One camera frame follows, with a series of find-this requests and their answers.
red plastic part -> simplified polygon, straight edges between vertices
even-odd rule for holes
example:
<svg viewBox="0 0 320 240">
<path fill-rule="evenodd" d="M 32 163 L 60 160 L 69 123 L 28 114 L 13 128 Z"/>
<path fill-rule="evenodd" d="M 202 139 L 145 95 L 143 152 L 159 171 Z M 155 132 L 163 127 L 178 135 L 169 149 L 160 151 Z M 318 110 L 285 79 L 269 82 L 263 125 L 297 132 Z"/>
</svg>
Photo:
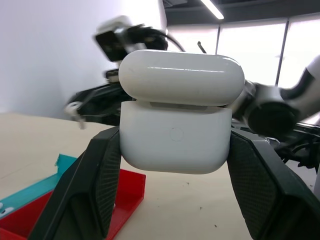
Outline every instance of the red plastic part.
<svg viewBox="0 0 320 240">
<path fill-rule="evenodd" d="M 146 175 L 120 170 L 115 209 L 106 240 L 112 240 L 145 196 Z M 0 219 L 0 240 L 27 240 L 52 192 Z"/>
</svg>

table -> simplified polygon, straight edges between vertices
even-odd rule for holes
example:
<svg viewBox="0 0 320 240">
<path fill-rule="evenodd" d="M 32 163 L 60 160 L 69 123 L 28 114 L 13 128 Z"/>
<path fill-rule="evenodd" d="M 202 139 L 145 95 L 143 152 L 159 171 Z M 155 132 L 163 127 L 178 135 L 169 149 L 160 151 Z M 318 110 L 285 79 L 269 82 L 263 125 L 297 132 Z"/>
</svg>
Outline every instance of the table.
<svg viewBox="0 0 320 240">
<path fill-rule="evenodd" d="M 78 157 L 111 126 L 0 114 L 0 199 L 56 173 L 59 153 Z M 228 166 L 205 175 L 147 172 L 124 159 L 121 168 L 146 174 L 145 198 L 117 240 L 251 240 Z"/>
</svg>

white wall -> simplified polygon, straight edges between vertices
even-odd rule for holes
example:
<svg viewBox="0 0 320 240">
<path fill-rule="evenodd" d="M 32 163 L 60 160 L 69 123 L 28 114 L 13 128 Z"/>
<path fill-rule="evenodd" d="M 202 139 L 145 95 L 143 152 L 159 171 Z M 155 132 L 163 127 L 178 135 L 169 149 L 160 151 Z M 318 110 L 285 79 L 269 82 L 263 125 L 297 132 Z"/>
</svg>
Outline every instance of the white wall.
<svg viewBox="0 0 320 240">
<path fill-rule="evenodd" d="M 164 24 L 160 0 L 131 2 L 1 0 L 0 112 L 64 118 L 66 101 L 104 84 L 102 72 L 115 67 L 93 41 L 99 24 L 119 15 Z"/>
</svg>

